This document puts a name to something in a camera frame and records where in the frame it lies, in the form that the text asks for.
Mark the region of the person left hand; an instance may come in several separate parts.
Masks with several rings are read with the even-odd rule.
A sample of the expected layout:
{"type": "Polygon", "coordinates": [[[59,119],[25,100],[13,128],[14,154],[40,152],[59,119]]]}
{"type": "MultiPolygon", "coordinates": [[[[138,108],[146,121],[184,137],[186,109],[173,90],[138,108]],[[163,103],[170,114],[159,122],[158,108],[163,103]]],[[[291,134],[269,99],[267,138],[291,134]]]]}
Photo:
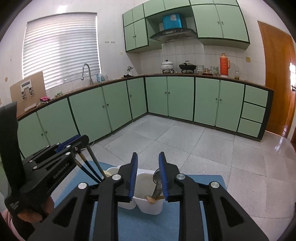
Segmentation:
{"type": "MultiPolygon", "coordinates": [[[[51,214],[54,210],[54,201],[51,196],[41,205],[41,209],[46,214],[51,214]]],[[[29,209],[24,209],[18,214],[18,218],[29,223],[42,221],[42,215],[29,209]]]]}

